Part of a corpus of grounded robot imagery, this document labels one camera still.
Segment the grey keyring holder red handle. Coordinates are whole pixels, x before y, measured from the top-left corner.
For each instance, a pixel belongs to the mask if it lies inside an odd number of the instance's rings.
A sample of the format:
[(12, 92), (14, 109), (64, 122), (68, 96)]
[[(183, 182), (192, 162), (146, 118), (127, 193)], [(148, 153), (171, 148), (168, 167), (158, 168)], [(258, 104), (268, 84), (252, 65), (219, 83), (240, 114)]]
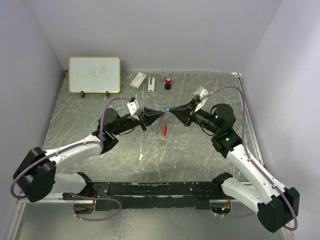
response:
[(156, 120), (156, 124), (157, 124), (156, 135), (165, 137), (168, 132), (168, 125), (166, 123), (166, 113), (164, 113), (162, 116), (160, 116)]

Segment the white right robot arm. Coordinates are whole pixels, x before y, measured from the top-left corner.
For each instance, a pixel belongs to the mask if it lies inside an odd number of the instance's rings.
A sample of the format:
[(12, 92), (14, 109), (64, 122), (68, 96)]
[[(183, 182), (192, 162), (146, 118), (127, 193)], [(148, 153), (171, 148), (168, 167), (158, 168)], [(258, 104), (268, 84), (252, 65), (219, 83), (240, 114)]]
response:
[(216, 104), (207, 112), (192, 99), (189, 103), (169, 109), (185, 127), (192, 123), (211, 132), (214, 149), (233, 163), (249, 180), (252, 188), (245, 186), (232, 176), (212, 186), (218, 199), (232, 197), (250, 208), (271, 233), (296, 221), (300, 194), (276, 180), (243, 144), (243, 139), (234, 131), (234, 110), (229, 104)]

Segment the blue tagged key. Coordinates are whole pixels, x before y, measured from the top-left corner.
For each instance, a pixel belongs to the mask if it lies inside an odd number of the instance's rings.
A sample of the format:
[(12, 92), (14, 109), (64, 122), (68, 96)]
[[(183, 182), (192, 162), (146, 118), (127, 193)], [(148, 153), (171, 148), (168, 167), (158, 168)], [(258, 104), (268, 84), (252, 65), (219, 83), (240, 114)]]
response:
[(171, 109), (172, 109), (172, 107), (169, 107), (169, 106), (164, 107), (165, 112), (169, 112)]

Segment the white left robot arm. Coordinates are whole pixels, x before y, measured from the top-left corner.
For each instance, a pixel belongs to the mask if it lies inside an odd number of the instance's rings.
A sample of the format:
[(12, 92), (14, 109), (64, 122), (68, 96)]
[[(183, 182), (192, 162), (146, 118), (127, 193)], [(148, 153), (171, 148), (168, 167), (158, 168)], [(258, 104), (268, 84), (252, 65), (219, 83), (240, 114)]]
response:
[(23, 197), (31, 203), (38, 202), (50, 194), (74, 193), (81, 199), (89, 199), (94, 188), (84, 173), (65, 174), (59, 171), (91, 157), (109, 152), (119, 142), (117, 135), (136, 127), (146, 131), (147, 127), (165, 115), (164, 111), (127, 104), (129, 113), (119, 116), (113, 108), (103, 110), (98, 120), (97, 130), (84, 139), (66, 146), (42, 150), (40, 147), (31, 149), (18, 169), (13, 174), (10, 193), (15, 194), (18, 186)]

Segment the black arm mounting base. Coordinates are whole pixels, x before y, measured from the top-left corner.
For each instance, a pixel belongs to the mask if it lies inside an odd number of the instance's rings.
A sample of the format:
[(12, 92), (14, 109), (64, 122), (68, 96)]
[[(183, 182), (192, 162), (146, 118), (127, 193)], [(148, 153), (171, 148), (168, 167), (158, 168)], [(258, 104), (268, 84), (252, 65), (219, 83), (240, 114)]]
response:
[(215, 209), (215, 202), (227, 201), (227, 195), (214, 181), (178, 182), (93, 182), (80, 194), (95, 200), (96, 211), (153, 208), (194, 208), (196, 210)]

